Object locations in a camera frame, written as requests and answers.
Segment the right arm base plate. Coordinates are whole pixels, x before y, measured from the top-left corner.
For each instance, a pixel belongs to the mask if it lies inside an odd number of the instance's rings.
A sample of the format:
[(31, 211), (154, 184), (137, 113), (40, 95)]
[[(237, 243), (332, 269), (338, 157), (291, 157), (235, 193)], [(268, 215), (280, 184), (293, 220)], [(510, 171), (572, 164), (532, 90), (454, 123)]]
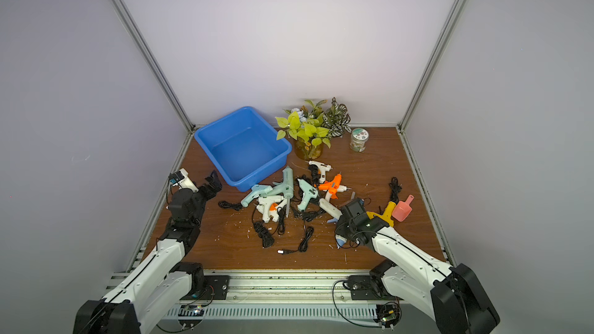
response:
[(355, 301), (393, 301), (396, 298), (390, 295), (380, 280), (370, 275), (351, 275), (343, 287), (351, 294)]

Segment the white light-blue glue gun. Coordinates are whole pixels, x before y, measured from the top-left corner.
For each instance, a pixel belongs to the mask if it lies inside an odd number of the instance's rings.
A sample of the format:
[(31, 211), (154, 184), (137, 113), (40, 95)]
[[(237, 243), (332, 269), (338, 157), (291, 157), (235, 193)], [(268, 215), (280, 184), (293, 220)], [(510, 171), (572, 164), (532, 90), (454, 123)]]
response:
[(342, 217), (342, 212), (334, 207), (328, 200), (322, 198), (319, 200), (319, 206), (321, 210), (324, 210), (330, 216), (332, 216), (332, 220), (328, 221), (329, 224), (335, 225), (335, 240), (337, 242), (337, 247), (342, 248), (345, 243), (347, 242), (346, 238), (340, 236), (338, 234), (338, 227), (340, 226), (340, 218)]

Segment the yellow glue gun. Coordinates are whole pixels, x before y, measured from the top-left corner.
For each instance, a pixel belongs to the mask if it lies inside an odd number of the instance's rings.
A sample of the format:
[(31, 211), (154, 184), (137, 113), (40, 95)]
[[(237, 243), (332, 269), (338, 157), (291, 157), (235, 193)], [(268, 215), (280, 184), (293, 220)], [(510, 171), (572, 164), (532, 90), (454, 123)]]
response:
[(388, 224), (388, 227), (394, 227), (394, 219), (392, 217), (392, 213), (395, 208), (396, 208), (396, 203), (393, 201), (390, 201), (388, 203), (388, 205), (383, 210), (380, 210), (379, 213), (367, 211), (367, 215), (370, 220), (372, 220), (374, 218), (379, 218), (379, 219), (383, 220), (386, 224)]

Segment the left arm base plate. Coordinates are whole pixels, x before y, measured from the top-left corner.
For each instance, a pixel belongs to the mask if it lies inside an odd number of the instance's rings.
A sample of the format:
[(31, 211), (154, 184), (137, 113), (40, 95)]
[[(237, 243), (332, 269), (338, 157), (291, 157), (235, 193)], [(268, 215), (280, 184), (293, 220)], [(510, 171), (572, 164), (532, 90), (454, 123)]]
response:
[(183, 297), (184, 301), (224, 301), (230, 287), (230, 275), (207, 275), (204, 287)]

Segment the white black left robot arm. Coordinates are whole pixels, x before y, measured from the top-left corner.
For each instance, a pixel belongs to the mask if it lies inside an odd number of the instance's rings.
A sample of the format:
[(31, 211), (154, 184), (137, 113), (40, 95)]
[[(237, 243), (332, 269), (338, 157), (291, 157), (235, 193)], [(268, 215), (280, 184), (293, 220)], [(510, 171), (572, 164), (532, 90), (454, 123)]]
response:
[(221, 181), (212, 172), (197, 186), (185, 169), (171, 174), (169, 181), (179, 189), (168, 205), (165, 231), (123, 282), (80, 307), (75, 333), (150, 333), (181, 298), (213, 295), (202, 265), (184, 258), (200, 235), (207, 202), (221, 191)]

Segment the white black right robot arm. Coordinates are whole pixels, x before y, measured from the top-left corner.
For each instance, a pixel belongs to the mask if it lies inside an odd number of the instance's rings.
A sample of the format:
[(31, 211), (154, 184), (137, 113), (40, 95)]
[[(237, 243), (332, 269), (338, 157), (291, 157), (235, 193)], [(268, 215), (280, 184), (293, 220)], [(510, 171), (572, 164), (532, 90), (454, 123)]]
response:
[(375, 297), (403, 299), (431, 318), (441, 333), (490, 333), (500, 324), (471, 268), (433, 258), (397, 232), (399, 203), (389, 202), (382, 213), (365, 210), (362, 199), (341, 208), (322, 199), (320, 206), (337, 221), (338, 246), (366, 246), (384, 257), (370, 272)]

